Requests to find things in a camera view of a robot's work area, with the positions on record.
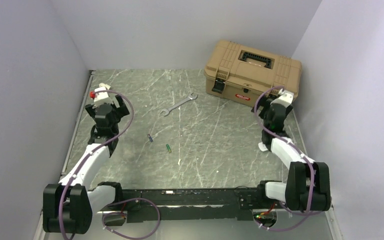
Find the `silver open-end wrench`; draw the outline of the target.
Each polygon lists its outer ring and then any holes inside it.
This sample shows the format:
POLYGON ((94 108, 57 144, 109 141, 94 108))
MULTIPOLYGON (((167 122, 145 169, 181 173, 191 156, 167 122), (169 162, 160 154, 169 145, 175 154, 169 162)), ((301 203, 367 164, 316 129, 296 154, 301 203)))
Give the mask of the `silver open-end wrench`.
POLYGON ((170 112, 174 109, 177 109, 178 107, 182 106, 183 104, 189 102, 189 101, 192 101, 192 100, 195 100, 198 98, 198 95, 197 94, 194 94, 194 93, 190 93, 185 99, 183 99, 182 101, 178 102, 178 103, 175 103, 174 105, 168 107, 168 108, 164 108, 160 111, 161 114, 163 114, 163 116, 168 116, 170 114, 170 112))

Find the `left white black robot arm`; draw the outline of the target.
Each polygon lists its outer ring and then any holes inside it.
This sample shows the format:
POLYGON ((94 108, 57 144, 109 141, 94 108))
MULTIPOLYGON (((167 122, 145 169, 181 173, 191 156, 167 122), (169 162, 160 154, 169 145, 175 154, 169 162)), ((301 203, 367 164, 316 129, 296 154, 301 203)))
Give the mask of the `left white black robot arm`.
POLYGON ((104 92, 92 91, 95 101, 85 106, 95 124, 83 156, 58 183, 48 184, 43 190, 42 228, 46 233, 61 233, 65 239, 68 234, 85 234, 97 212, 106 206, 117 210, 124 203, 118 182, 101 182, 90 189, 100 168, 113 155, 119 137, 126 132, 119 130, 119 122, 134 115, 132 103, 120 93, 115 94, 115 101, 99 103, 96 99, 104 92))

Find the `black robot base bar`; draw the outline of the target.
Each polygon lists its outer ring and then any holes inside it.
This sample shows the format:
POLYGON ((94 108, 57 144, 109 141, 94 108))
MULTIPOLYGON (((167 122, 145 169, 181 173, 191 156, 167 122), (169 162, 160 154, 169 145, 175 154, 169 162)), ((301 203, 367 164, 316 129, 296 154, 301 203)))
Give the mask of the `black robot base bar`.
POLYGON ((121 199, 104 206, 109 220, 123 216, 127 223, 145 221, 234 219, 253 221, 269 218, 280 208, 279 202, 262 197, 258 187, 124 189, 121 199))

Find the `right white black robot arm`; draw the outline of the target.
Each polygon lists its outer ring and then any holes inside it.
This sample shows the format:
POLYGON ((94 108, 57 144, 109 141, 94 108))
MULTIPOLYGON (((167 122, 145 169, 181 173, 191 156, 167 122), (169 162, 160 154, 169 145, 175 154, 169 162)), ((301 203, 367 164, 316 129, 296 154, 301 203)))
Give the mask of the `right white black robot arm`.
POLYGON ((284 130, 284 121, 292 110, 292 102, 285 95, 278 98, 261 96, 253 111, 262 107, 258 117, 263 129, 258 147, 277 156, 288 169, 287 181, 264 180, 255 194, 256 203, 269 207, 275 200, 286 204, 291 211, 309 214, 328 211, 331 207, 329 167, 304 154, 284 130))

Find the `tan plastic toolbox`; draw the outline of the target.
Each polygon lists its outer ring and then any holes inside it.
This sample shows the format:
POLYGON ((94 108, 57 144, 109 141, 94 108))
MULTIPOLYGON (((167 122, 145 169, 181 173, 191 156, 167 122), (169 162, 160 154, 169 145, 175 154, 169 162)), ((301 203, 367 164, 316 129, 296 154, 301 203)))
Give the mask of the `tan plastic toolbox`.
POLYGON ((279 88, 299 94, 299 60, 220 40, 204 67, 206 92, 250 107, 265 93, 276 98, 279 88))

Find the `green AAA battery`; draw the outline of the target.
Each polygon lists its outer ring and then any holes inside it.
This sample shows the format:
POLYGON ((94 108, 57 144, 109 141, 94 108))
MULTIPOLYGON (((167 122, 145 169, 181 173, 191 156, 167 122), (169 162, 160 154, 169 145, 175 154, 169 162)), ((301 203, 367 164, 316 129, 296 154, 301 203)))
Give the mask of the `green AAA battery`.
POLYGON ((171 147, 170 147, 170 145, 169 145, 169 144, 166 144, 165 146, 166 146, 166 149, 167 149, 167 151, 168 151, 169 153, 171 153, 171 152, 172 152, 172 150, 171 150, 171 147))

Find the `white remote battery cover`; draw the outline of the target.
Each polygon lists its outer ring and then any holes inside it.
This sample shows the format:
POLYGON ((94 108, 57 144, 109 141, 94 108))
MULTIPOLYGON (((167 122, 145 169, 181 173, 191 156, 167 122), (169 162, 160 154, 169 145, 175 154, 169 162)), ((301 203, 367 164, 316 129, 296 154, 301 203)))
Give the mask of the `white remote battery cover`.
POLYGON ((104 88, 104 89, 106 89, 106 90, 109 90, 109 89, 111 88, 110 85, 108 85, 108 84, 106 84, 106 83, 103 83, 103 82, 99 84, 99 87, 100 87, 100 88, 104 88))

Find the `white remote control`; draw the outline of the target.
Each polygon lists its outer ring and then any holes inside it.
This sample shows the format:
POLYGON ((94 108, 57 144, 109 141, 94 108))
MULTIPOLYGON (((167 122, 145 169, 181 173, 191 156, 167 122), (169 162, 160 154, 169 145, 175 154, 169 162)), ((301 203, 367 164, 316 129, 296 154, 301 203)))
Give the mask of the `white remote control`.
POLYGON ((266 146, 263 142, 259 142, 259 143, 258 143, 258 149, 259 149, 261 152, 267 152, 267 151, 270 150, 269 148, 267 148, 267 146, 266 146))

